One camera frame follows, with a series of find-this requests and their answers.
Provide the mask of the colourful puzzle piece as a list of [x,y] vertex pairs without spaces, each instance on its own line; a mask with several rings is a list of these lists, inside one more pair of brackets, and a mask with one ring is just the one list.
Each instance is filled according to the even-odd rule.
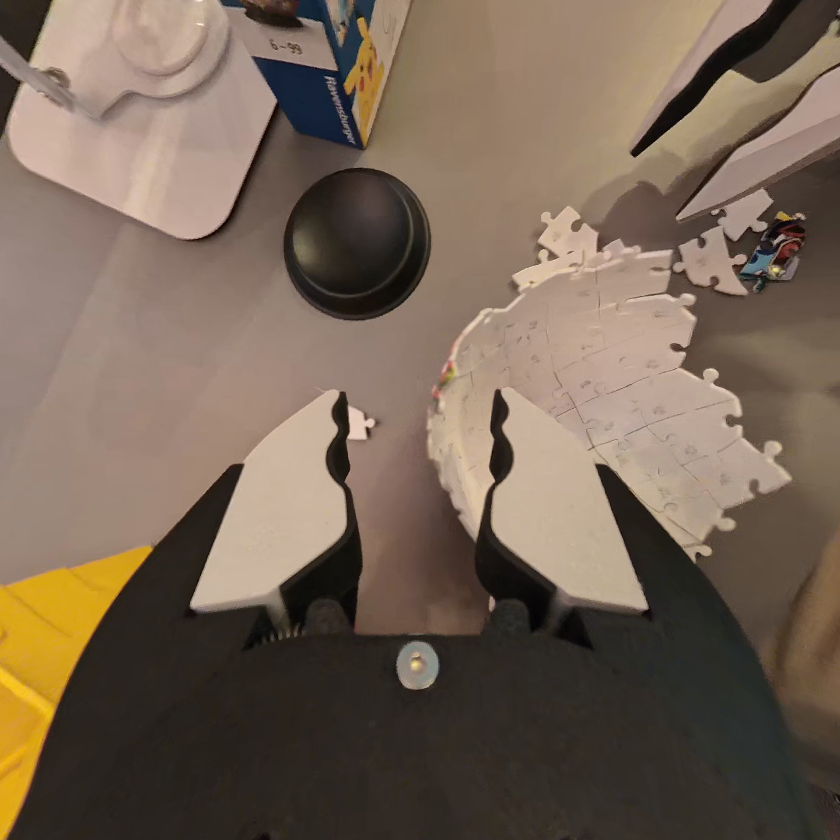
[[750,285],[752,293],[761,293],[774,283],[793,280],[806,238],[805,220],[803,213],[776,214],[740,271],[740,279]]

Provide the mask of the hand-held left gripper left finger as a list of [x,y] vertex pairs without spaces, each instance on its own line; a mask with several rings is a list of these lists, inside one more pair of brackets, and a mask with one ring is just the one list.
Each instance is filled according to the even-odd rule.
[[354,620],[361,539],[347,477],[349,405],[330,390],[248,454],[190,601],[194,613],[261,607],[281,632],[329,599]]

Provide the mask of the yellow plastic bin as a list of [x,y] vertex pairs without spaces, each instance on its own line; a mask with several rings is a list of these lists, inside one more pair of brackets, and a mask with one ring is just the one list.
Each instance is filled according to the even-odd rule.
[[1,586],[1,838],[8,838],[25,801],[82,652],[152,549]]

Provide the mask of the blue puzzle box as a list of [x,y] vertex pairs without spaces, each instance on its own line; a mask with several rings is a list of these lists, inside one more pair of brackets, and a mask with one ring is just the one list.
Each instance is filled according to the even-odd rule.
[[223,1],[292,128],[365,149],[410,1]]

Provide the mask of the partly built puzzle ball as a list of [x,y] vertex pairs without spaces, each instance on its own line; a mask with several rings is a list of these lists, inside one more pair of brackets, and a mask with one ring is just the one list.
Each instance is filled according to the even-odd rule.
[[670,251],[617,240],[582,266],[519,282],[454,342],[433,391],[427,452],[461,525],[476,540],[492,483],[490,415],[509,387],[609,466],[693,560],[726,512],[788,485],[782,446],[757,447],[730,421],[740,400],[712,369],[684,359],[696,299],[667,293]]

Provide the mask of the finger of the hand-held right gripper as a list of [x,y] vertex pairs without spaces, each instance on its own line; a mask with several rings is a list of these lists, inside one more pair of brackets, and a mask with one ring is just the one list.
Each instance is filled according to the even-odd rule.
[[629,150],[638,157],[694,110],[741,60],[767,46],[800,1],[725,1],[670,75]]
[[682,223],[721,209],[838,151],[839,66],[823,72],[764,131],[741,143],[680,208]]

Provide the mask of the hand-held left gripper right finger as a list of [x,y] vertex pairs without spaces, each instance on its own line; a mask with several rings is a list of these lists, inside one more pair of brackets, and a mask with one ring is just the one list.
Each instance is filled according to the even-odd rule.
[[476,572],[495,607],[517,602],[538,632],[557,631],[576,608],[645,614],[644,588],[582,443],[510,387],[494,394],[490,434]]

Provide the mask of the black round ball stand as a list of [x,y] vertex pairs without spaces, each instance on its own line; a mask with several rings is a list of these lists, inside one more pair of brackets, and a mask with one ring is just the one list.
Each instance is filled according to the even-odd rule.
[[353,167],[324,176],[292,208],[283,237],[291,283],[335,319],[378,319],[424,277],[432,231],[415,192],[394,175]]

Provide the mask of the white document stand base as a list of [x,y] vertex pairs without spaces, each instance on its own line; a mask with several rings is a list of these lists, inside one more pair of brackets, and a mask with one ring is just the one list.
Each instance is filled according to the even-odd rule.
[[174,238],[224,224],[275,108],[223,2],[2,2],[16,161]]

